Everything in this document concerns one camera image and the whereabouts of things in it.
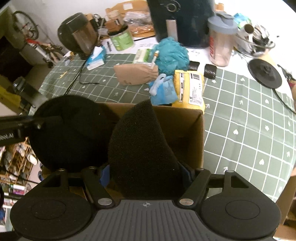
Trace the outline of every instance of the green checkered tablecloth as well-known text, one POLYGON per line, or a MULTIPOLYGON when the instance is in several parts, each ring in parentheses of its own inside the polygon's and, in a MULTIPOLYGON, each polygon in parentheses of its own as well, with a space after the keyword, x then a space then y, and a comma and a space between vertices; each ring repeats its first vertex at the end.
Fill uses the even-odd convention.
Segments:
MULTIPOLYGON (((115 77, 113 66, 132 63, 133 59, 133 54, 108 54, 105 65, 82 70, 80 82, 99 84, 82 85, 76 81, 69 94, 96 102, 137 104, 148 99, 147 84, 123 86, 115 77)), ((68 66, 60 61, 39 91, 48 98, 63 95, 82 64, 78 56, 68 66)), ((294 109, 292 99, 278 94, 294 109)), ((295 163, 296 117, 270 89, 221 69, 214 80, 206 79, 204 101, 204 168, 218 174, 235 170, 276 201, 295 163)))

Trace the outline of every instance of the plastic bag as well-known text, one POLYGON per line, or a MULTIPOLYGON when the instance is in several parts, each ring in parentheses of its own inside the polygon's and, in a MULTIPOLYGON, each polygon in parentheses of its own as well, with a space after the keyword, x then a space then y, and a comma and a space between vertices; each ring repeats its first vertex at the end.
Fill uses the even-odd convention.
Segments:
MULTIPOLYGON (((154 81, 148 83, 150 88, 153 86, 153 83, 154 81)), ((150 96, 152 105, 171 104, 177 99, 178 97, 175 91, 172 76, 167 76, 165 81, 158 87, 157 94, 155 96, 150 96)))
POLYGON ((149 12, 127 12, 123 20, 133 35, 154 31, 149 12))

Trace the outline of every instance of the black cable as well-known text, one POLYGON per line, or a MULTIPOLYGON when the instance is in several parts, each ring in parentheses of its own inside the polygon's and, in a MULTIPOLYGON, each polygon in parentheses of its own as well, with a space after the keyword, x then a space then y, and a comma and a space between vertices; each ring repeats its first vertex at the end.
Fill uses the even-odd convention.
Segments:
POLYGON ((86 61, 83 63, 83 65, 80 67, 77 75, 74 77, 73 81, 71 82, 71 84, 69 85, 69 87, 67 88, 66 92, 64 93, 64 95, 67 95, 69 93, 69 91, 71 90, 71 88, 73 87, 73 84, 74 82, 76 81, 76 79, 78 78, 78 83, 81 84, 81 85, 89 85, 89 84, 93 84, 93 85, 100 85, 99 82, 81 82, 80 81, 80 76, 81 76, 81 72, 82 72, 82 69, 85 65, 86 61))
POLYGON ((5 166, 1 166, 1 167, 2 167, 1 170, 6 171, 6 172, 8 172, 9 174, 11 174, 11 175, 13 175, 13 176, 15 176, 15 177, 17 177, 17 178, 19 178, 19 179, 21 179, 21 180, 24 180, 24 181, 27 181, 27 182, 31 182, 31 183, 34 183, 34 184, 39 184, 39 183, 37 183, 37 182, 34 182, 34 181, 30 181, 30 180, 28 180, 28 179, 25 179, 25 178, 23 178, 23 177, 21 177, 21 176, 17 176, 17 175, 15 175, 14 173, 12 173, 12 172, 10 172, 10 171, 7 171, 7 169, 6 169, 5 166))
POLYGON ((155 37, 155 35, 152 35, 152 36, 149 36, 149 37, 145 37, 145 38, 141 38, 141 39, 135 39, 134 42, 140 41, 140 40, 143 40, 143 39, 152 38, 152 37, 155 37))
POLYGON ((287 106, 287 104, 281 99, 281 97, 279 97, 278 93, 276 92, 275 89, 272 89, 272 91, 274 92, 274 94, 276 95, 276 97, 278 98, 278 100, 292 113, 294 113, 296 115, 296 112, 293 111, 289 106, 287 106))
POLYGON ((71 88, 73 87, 73 84, 75 83, 77 77, 81 74, 81 71, 82 71, 82 69, 83 69, 85 63, 86 63, 86 60, 84 61, 84 63, 83 63, 82 66, 80 67, 78 73, 75 75, 73 81, 71 82, 71 84, 70 84, 69 87, 66 89, 66 92, 65 92, 63 95, 67 95, 67 94, 69 93, 69 91, 70 91, 71 88))

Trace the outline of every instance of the green jar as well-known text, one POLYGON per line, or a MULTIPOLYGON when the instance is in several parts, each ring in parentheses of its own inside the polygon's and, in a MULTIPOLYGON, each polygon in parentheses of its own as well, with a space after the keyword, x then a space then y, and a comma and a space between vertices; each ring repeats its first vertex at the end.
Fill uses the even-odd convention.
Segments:
POLYGON ((108 31, 108 35, 117 51, 126 50, 134 44, 133 36, 127 25, 124 25, 121 30, 116 32, 108 31))

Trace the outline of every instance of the bicycle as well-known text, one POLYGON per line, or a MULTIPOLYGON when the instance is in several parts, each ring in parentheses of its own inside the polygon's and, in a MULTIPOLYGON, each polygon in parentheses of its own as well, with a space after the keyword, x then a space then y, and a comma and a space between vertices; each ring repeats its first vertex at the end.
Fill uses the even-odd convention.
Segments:
POLYGON ((26 44, 28 44, 29 46, 36 49, 43 56, 43 60, 47 63, 49 68, 52 68, 53 65, 56 65, 57 62, 62 59, 62 57, 64 56, 62 46, 37 41, 37 39, 39 38, 38 25, 28 14, 22 11, 16 11, 12 14, 12 18, 14 30, 24 35, 24 47, 26 46, 26 44))

